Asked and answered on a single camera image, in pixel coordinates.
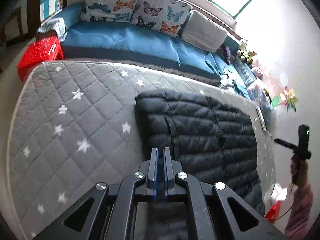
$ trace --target red stool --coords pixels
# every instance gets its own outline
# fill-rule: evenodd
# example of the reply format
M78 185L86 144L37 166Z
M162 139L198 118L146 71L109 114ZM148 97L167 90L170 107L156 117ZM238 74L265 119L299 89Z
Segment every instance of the red stool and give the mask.
M276 219L279 217L280 206L281 201L278 201L270 208L268 213L264 216L264 218L267 219L269 223L273 224L274 222L276 222Z
M49 37L31 44L18 65L18 74L23 83L33 67L45 60L64 59L57 37Z

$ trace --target gray quilted mattress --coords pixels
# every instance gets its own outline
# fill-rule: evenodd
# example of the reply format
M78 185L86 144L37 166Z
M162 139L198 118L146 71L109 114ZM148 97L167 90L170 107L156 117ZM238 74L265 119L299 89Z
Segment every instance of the gray quilted mattress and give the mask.
M185 77L112 62L42 63L18 99L7 150L11 209L32 239L97 182L113 184L142 161L135 97L166 88L215 97L249 114L263 195L275 182L269 135L256 103Z

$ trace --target bolt head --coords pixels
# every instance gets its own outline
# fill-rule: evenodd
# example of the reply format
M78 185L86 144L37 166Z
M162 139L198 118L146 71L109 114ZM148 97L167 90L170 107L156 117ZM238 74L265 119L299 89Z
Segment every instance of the bolt head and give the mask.
M136 172L134 174L134 177L137 178L137 179L141 179L141 178L143 178L143 176L144 176L144 174L142 172Z
M179 172L178 173L178 178L185 179L186 177L188 177L188 174L186 174L185 172Z
M226 184L224 184L223 182L217 182L214 186L219 190L223 190L226 188Z
M98 190L104 190L106 187L107 187L107 185L105 183L103 183L103 182L99 182L96 185L96 189L98 189Z

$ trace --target floor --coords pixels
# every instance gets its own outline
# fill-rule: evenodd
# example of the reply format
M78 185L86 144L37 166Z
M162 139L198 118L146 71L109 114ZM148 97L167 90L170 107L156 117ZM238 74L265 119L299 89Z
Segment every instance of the floor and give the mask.
M18 43L9 47L5 56L0 58L0 65L3 68L3 73L0 74L0 188L6 189L6 146L8 131L10 128L10 122L12 113L16 105L16 101L19 97L22 89L20 82L17 65L26 50L26 46L32 43L33 40ZM19 230L15 226L14 218L11 214L8 204L8 198L6 190L0 190L0 211L3 217L6 219L11 230L16 236L19 236Z

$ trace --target black puffer jacket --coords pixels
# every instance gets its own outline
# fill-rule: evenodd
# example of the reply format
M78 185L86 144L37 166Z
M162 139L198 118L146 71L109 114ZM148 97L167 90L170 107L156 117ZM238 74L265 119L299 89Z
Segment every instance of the black puffer jacket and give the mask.
M148 158L152 147L169 147L184 172L226 183L264 215L257 142L247 114L215 98L154 90L136 97L136 119Z

